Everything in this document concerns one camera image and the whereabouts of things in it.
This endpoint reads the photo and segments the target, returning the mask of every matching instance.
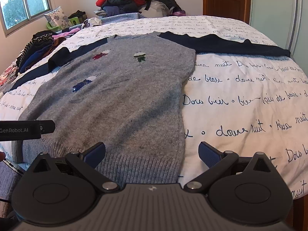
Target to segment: gray knit sweater body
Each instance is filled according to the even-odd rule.
[[[181,85],[195,58],[153,33],[108,38],[39,88],[19,120],[53,120],[56,129],[15,142],[14,159],[62,157],[102,141],[106,157],[96,169],[111,180],[175,183],[185,149]]]

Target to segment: pink clothing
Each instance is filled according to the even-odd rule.
[[[61,33],[61,34],[58,34],[58,35],[55,35],[55,36],[52,36],[53,39],[57,39],[59,37],[65,37],[65,36],[68,36],[68,35],[71,35],[71,34],[75,34],[77,33],[78,31],[80,30],[80,28],[74,28],[72,29],[70,32],[64,32],[64,33]]]

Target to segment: pillow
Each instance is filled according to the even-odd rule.
[[[52,27],[59,26],[61,29],[65,29],[73,26],[61,7],[45,14],[44,16]]]

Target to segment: bed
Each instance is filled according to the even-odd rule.
[[[55,51],[64,46],[73,51],[115,34],[138,35],[153,31],[193,37],[216,34],[227,40],[243,42],[249,39],[252,43],[275,45],[242,21],[197,16],[146,18],[86,28],[68,38]],[[46,63],[54,53],[30,70]],[[55,69],[3,95],[0,120],[18,120],[40,85],[52,79],[57,71]],[[184,185],[208,169],[198,156],[201,141],[243,157],[251,157],[256,151],[265,152],[289,186],[293,199],[299,199],[294,201],[288,222],[297,225],[300,222],[301,229],[297,230],[306,230],[307,102],[308,78],[291,58],[197,55],[194,72],[182,86],[180,106],[185,128],[185,159],[178,182]],[[0,142],[0,151],[6,152],[9,160],[11,142]],[[29,164],[20,166],[26,170]]]

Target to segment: black cable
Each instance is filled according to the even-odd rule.
[[[2,202],[6,202],[6,203],[11,203],[11,201],[10,201],[10,200],[4,200],[4,199],[1,199],[1,198],[0,198],[0,201],[2,201]]]

